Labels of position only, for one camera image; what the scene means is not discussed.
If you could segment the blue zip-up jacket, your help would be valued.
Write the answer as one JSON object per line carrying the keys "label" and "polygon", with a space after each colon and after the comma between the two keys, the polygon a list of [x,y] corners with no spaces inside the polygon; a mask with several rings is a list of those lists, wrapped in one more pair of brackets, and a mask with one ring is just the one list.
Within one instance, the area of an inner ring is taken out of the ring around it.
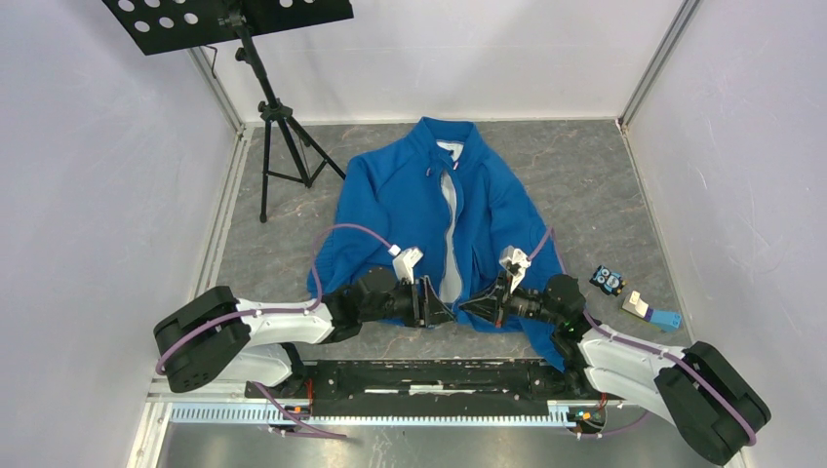
{"label": "blue zip-up jacket", "polygon": [[349,162],[335,230],[306,285],[330,292],[389,267],[390,245],[416,247],[415,274],[457,310],[495,281],[507,247],[532,258],[522,286],[544,289],[561,272],[546,231],[522,182],[475,124],[424,117],[403,138]]}

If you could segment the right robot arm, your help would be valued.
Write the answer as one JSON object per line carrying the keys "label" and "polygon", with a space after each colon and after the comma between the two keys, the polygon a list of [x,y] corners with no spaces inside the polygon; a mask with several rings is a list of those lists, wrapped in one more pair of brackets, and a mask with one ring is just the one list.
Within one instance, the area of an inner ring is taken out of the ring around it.
{"label": "right robot arm", "polygon": [[495,326],[512,317],[552,325],[549,341],[571,395],[601,393],[636,405],[671,423],[711,463],[725,465],[756,444],[771,420],[768,405],[715,346],[670,347],[616,331],[589,314],[569,275],[551,277],[539,291],[514,287],[502,273],[459,307]]}

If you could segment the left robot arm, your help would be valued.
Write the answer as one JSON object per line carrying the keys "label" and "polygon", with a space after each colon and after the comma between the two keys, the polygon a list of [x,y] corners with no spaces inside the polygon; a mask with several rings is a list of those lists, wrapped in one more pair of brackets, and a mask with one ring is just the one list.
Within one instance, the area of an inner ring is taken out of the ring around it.
{"label": "left robot arm", "polygon": [[156,371],[166,376],[174,393],[231,379],[257,381],[290,398],[306,384],[306,371],[293,348],[297,343],[341,342],[367,322],[431,328],[454,318],[428,277],[399,280],[382,267],[319,301],[255,302],[217,286],[155,326],[160,353]]}

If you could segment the black owl toy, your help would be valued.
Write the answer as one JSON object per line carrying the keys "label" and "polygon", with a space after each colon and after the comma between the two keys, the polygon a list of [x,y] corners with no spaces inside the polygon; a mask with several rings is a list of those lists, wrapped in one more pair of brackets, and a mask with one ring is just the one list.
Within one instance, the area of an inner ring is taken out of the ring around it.
{"label": "black owl toy", "polygon": [[623,277],[605,265],[599,265],[589,283],[606,295],[620,296],[627,283]]}

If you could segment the blue white block toy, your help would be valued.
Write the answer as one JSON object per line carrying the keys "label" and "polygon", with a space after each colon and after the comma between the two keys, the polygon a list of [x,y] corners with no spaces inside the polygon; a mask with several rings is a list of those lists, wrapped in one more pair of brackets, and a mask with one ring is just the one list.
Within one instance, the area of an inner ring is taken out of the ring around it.
{"label": "blue white block toy", "polygon": [[675,332],[683,323],[680,313],[652,308],[638,291],[632,291],[626,296],[621,309],[663,332]]}

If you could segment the black music stand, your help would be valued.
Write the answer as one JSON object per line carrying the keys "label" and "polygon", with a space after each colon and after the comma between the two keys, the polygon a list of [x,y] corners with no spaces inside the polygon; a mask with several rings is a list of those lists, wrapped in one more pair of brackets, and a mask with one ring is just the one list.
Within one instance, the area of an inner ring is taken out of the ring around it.
{"label": "black music stand", "polygon": [[[322,1],[111,1],[103,4],[147,56],[213,47],[238,40],[235,60],[248,65],[264,95],[258,112],[264,124],[259,221],[267,221],[269,180],[277,177],[310,188],[329,167],[345,177],[331,158],[275,94],[254,38],[354,18],[347,0]],[[297,169],[296,175],[270,169],[271,139],[277,126]]]}

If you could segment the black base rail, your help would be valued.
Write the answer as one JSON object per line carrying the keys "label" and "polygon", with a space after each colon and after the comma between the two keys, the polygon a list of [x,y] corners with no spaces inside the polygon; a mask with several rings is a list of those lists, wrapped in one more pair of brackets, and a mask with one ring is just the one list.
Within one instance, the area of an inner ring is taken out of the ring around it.
{"label": "black base rail", "polygon": [[282,383],[270,393],[308,400],[315,416],[540,416],[550,401],[601,399],[540,359],[326,360],[298,380],[294,392]]}

